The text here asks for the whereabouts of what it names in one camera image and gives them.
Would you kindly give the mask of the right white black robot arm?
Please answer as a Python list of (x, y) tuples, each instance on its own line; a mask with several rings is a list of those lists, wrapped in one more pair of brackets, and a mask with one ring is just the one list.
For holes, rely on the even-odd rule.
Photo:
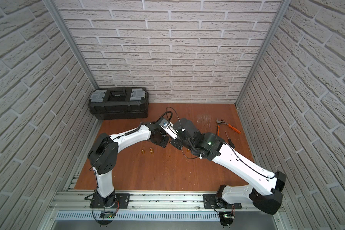
[(172, 130), (172, 144), (178, 149), (186, 147), (194, 156), (229, 169), (249, 184), (242, 195), (238, 195), (237, 187), (222, 186), (217, 194), (219, 201), (231, 205), (250, 200), (256, 208), (270, 215), (276, 214), (280, 209), (287, 178), (283, 172), (271, 172), (256, 165), (218, 135), (201, 133), (186, 118), (167, 125), (167, 128)]

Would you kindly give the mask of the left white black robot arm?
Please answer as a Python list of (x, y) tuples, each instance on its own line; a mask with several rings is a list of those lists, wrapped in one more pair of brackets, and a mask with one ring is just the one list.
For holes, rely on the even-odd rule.
[(119, 134), (102, 133), (88, 153), (91, 170), (96, 177), (94, 198), (102, 201), (105, 208), (113, 206), (116, 201), (112, 170), (116, 166), (118, 154), (141, 141), (150, 141), (155, 145), (166, 147), (169, 138), (177, 138), (173, 123), (160, 117), (155, 122), (141, 122), (138, 127)]

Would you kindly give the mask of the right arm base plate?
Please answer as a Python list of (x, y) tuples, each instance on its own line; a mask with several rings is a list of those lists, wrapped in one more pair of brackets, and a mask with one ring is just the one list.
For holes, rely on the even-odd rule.
[(216, 198), (215, 194), (204, 194), (203, 204), (205, 209), (242, 209), (241, 203), (229, 204), (222, 198)]

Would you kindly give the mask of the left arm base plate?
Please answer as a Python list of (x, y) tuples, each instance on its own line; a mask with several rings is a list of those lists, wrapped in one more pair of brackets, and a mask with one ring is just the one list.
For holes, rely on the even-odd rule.
[(104, 198), (98, 192), (92, 194), (91, 209), (126, 209), (130, 199), (129, 193), (116, 193)]

